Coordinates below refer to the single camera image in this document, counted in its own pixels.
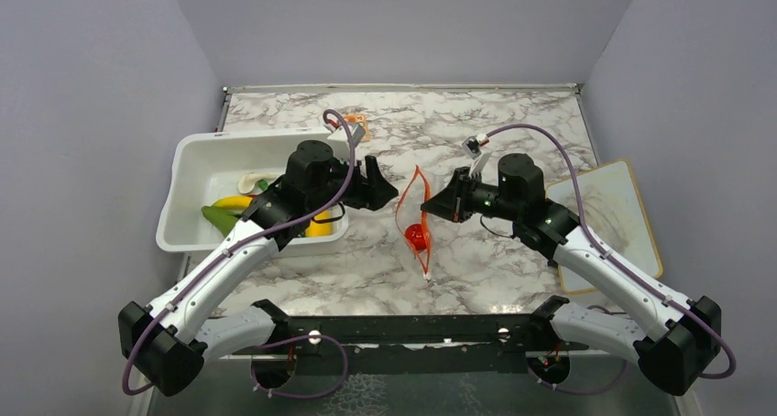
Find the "clear orange-zipper zip bag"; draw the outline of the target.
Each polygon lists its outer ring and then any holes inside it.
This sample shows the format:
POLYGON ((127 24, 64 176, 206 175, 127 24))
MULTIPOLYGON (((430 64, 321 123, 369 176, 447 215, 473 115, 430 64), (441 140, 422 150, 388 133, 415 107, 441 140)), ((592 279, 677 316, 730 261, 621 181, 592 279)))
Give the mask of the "clear orange-zipper zip bag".
POLYGON ((393 210, 395 232, 399 236, 398 260, 401 267, 425 284, 434 283, 442 273, 443 261, 456 233, 453 224, 434 215, 424 213, 421 204, 435 196, 444 187, 442 175, 415 165, 410 169, 408 181, 401 187, 399 201, 393 210), (428 231, 428 249, 415 252, 404 237, 404 230, 411 224, 421 223, 428 231))

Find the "red bell pepper toy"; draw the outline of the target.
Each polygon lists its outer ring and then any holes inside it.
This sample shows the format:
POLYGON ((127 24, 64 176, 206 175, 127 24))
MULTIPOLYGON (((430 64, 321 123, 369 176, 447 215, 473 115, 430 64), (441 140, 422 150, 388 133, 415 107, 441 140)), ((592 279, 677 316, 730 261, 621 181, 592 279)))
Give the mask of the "red bell pepper toy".
POLYGON ((429 241, 427 235, 427 228, 421 223, 411 224, 404 230, 406 242, 415 252, 422 252, 428 249, 429 241))

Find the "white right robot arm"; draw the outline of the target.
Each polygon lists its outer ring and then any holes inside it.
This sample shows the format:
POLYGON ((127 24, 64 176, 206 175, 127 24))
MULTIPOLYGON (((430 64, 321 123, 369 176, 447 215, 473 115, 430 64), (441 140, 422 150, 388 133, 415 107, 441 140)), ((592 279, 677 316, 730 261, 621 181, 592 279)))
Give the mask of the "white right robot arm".
POLYGON ((529 324, 539 348, 562 340, 595 347, 637 365, 654 386, 674 396, 684 395, 721 351, 720 306, 666 287, 606 246, 577 214, 547 198, 543 172, 526 154, 502 157, 495 185, 468 167, 455 169, 421 210, 453 223, 474 214, 510 221, 524 246, 571 269, 628 315, 621 319, 560 300, 529 324))

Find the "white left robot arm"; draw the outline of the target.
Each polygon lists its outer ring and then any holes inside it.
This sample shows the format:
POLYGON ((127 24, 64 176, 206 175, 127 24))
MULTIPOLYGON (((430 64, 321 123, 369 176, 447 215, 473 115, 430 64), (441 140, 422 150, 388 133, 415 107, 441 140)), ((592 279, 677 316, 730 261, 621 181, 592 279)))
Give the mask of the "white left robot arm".
POLYGON ((288 328, 265 310, 250 307, 227 330, 211 334, 216 306, 259 264, 271 260, 309 226, 312 219, 339 203, 378 211, 399 191, 381 174, 373 156, 335 156, 322 141, 302 141, 288 158, 285 172, 253 198, 224 241, 181 282, 147 305, 129 302, 118 313, 120 347, 127 363, 122 388, 133 389, 132 369, 163 395, 174 396, 198 376, 208 358, 247 346, 247 337, 266 352, 287 343, 288 328))

